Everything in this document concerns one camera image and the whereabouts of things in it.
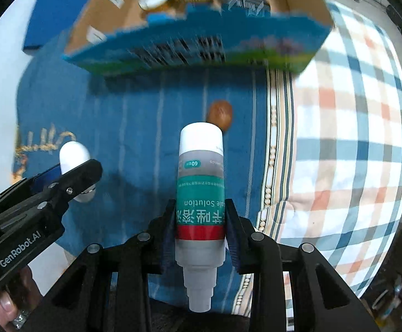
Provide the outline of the left hand with ring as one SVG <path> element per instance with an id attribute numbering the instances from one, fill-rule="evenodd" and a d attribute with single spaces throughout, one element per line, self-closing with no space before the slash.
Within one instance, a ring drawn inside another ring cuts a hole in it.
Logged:
<path id="1" fill-rule="evenodd" d="M 43 295 L 39 290 L 32 276 L 32 270 L 29 266 L 24 267 L 20 271 L 20 278 L 27 293 L 26 303 L 30 311 L 34 310 L 43 299 Z M 15 302 L 12 301 L 10 295 L 6 291 L 0 292 L 0 325 L 5 331 L 16 331 L 12 321 L 17 318 L 20 310 Z"/>

